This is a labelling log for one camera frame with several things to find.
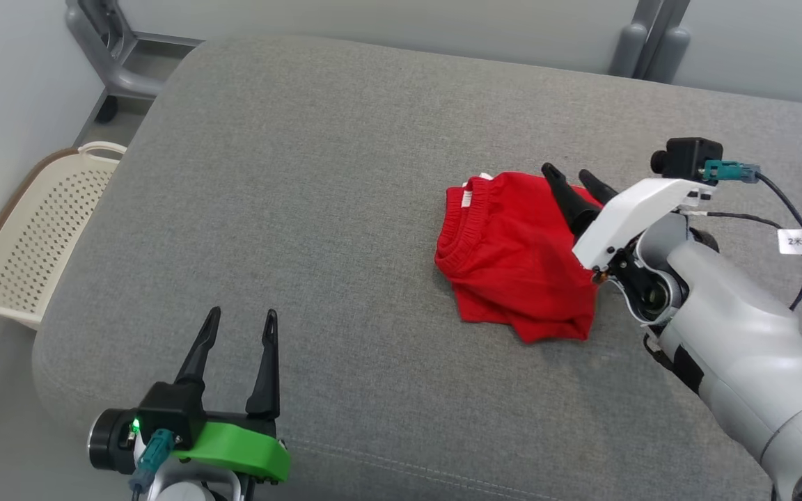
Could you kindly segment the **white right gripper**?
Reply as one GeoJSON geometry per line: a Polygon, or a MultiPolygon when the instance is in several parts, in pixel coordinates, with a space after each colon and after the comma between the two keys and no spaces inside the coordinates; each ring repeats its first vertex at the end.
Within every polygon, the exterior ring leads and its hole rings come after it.
{"type": "Polygon", "coordinates": [[[690,180],[641,180],[627,190],[617,190],[588,169],[579,181],[593,200],[588,202],[569,184],[563,172],[544,163],[542,174],[567,228],[576,239],[573,254],[583,269],[605,271],[615,254],[682,205],[695,207],[713,196],[716,187],[690,180]]]}

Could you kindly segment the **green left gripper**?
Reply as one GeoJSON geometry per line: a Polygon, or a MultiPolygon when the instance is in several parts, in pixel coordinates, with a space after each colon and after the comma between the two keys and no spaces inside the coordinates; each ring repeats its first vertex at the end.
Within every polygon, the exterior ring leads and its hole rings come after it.
{"type": "MultiPolygon", "coordinates": [[[[204,387],[210,349],[219,332],[221,308],[210,308],[203,326],[176,375],[176,385],[204,387]]],[[[263,353],[251,396],[246,403],[248,418],[275,420],[280,415],[279,318],[268,310],[262,334],[263,353]]],[[[209,421],[190,450],[173,450],[171,456],[216,466],[268,482],[286,482],[290,454],[277,438],[247,430],[236,424],[209,421]]]]}

